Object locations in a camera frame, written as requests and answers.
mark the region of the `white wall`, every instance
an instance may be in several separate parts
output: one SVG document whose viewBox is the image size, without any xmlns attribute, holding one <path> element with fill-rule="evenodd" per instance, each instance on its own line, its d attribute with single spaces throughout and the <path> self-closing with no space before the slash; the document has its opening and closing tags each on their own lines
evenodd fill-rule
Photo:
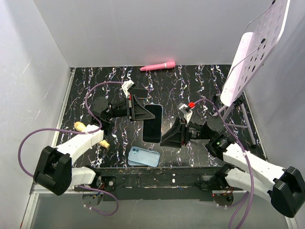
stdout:
<svg viewBox="0 0 305 229">
<path fill-rule="evenodd" d="M 69 67 L 31 0 L 0 1 L 0 228 L 20 227 L 32 178 L 17 160 L 22 139 L 42 127 L 55 127 Z M 30 138 L 22 151 L 33 173 L 53 133 Z"/>
<path fill-rule="evenodd" d="M 70 67 L 230 64 L 270 0 L 34 0 Z"/>
<path fill-rule="evenodd" d="M 270 162 L 298 168 L 305 178 L 305 2 L 290 3 L 278 46 L 246 93 Z M 305 228 L 305 206 L 296 215 Z"/>
</svg>

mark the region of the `red component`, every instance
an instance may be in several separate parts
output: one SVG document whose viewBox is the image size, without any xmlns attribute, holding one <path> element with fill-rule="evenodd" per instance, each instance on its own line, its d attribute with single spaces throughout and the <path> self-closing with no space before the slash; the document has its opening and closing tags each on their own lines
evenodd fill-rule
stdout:
<svg viewBox="0 0 305 229">
<path fill-rule="evenodd" d="M 189 103 L 189 107 L 190 107 L 190 108 L 193 108 L 193 107 L 195 107 L 195 104 L 194 104 L 193 102 L 190 102 L 190 103 Z"/>
</svg>

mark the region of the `gray floor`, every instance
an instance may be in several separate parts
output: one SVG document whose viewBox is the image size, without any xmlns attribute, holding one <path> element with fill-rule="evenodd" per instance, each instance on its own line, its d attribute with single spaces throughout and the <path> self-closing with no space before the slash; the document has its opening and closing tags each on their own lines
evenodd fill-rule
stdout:
<svg viewBox="0 0 305 229">
<path fill-rule="evenodd" d="M 102 202 L 98 208 L 107 212 L 114 202 Z M 124 200 L 110 217 L 83 207 L 80 194 L 40 195 L 31 229 L 225 229 L 235 207 L 230 209 L 205 205 L 197 200 Z M 240 210 L 233 228 L 241 219 Z M 271 204 L 254 197 L 244 229 L 286 229 L 285 218 Z"/>
</svg>

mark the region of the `yellow object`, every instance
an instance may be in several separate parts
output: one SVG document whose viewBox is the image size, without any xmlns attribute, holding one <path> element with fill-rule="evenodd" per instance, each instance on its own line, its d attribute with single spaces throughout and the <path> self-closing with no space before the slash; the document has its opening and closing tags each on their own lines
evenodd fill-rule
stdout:
<svg viewBox="0 0 305 229">
<path fill-rule="evenodd" d="M 74 128 L 75 128 L 77 131 L 81 132 L 81 131 L 84 131 L 84 130 L 86 129 L 86 126 L 85 126 L 84 123 L 76 122 L 76 123 L 74 123 Z"/>
<path fill-rule="evenodd" d="M 81 132 L 86 129 L 86 126 L 84 123 L 76 122 L 76 123 L 74 123 L 74 128 L 77 131 Z M 109 147 L 110 147 L 110 144 L 106 140 L 102 140 L 101 142 L 99 142 L 99 145 L 102 147 L 105 147 L 106 149 L 109 149 Z"/>
</svg>

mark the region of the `white pegboard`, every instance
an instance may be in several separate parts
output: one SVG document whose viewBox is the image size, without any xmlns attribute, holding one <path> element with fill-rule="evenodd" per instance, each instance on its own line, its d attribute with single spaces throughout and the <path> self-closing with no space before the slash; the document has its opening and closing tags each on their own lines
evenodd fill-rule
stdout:
<svg viewBox="0 0 305 229">
<path fill-rule="evenodd" d="M 221 96 L 221 100 L 226 106 L 230 106 L 240 97 L 250 80 L 274 50 L 284 31 L 289 4 L 290 0 L 276 0 L 270 9 L 261 16 L 244 56 L 257 49 L 263 38 L 266 38 L 266 40 L 257 51 L 240 63 L 242 65 L 241 71 L 237 71 L 236 74 L 234 68 L 224 85 Z"/>
</svg>

